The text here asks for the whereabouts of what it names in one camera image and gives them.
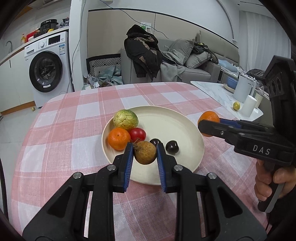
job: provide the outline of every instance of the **human hand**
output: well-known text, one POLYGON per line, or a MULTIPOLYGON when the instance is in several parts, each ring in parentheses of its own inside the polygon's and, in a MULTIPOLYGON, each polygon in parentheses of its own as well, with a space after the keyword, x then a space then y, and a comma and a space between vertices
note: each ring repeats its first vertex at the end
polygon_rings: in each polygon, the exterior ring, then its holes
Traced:
POLYGON ((261 200, 265 201, 271 194, 272 189, 268 186, 272 181, 274 183, 285 183, 284 188, 279 196, 282 198, 283 196, 287 195, 296 185, 296 168, 295 167, 282 167, 274 173, 272 177, 271 173, 266 171, 264 166, 264 161, 257 160, 256 163, 256 171, 257 175, 255 177, 255 194, 256 197, 261 200))

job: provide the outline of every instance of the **orange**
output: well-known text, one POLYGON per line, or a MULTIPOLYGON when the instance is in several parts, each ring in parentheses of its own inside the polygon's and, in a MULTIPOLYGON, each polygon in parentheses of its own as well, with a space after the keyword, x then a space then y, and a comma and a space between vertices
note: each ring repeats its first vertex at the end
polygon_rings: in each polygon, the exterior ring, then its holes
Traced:
POLYGON ((115 128, 108 135, 108 143, 115 150, 124 150, 130 140, 130 134, 122 128, 115 128))
MULTIPOLYGON (((197 126, 198 126, 199 122, 202 121, 202 120, 214 121, 214 122, 218 122, 218 123, 220 122, 219 116, 213 111, 204 112, 200 116, 200 118, 198 119, 197 126)), ((203 134, 203 133, 202 133, 202 135, 205 136, 205 137, 212 137, 211 135, 207 135, 207 134, 203 134)))

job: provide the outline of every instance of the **checkered tablecloth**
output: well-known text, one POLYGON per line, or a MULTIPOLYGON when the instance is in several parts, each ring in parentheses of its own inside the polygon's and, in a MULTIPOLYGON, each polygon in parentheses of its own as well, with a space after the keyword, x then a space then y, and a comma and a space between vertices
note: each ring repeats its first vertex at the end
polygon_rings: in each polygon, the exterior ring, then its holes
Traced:
MULTIPOLYGON (((106 123, 118 110, 143 105, 175 110, 195 124, 207 110, 234 119, 217 101, 185 83, 120 85, 53 98, 34 120, 17 159, 11 198, 12 222, 19 233, 74 172, 86 175, 108 164, 101 146, 106 123)), ((205 155, 196 173, 216 173, 266 225, 253 188, 255 160, 235 153, 223 139, 204 137, 204 142, 205 155)), ((175 194, 130 181, 126 193, 114 194, 113 208, 116 240, 173 240, 175 194)))

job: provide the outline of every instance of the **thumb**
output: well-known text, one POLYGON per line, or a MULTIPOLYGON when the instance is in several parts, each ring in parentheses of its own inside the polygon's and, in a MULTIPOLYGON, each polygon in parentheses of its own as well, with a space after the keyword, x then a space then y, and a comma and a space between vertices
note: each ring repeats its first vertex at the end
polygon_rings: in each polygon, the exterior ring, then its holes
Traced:
POLYGON ((296 181, 296 168, 290 166, 276 170, 273 180, 278 184, 296 181))

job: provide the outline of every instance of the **white curtain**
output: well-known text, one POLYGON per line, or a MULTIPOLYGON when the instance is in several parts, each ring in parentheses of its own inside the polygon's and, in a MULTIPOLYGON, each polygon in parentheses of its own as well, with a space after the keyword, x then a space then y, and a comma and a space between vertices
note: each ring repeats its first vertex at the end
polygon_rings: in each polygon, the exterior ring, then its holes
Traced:
POLYGON ((274 55, 291 58, 291 41, 277 20, 239 13, 239 55, 244 70, 266 70, 274 55))

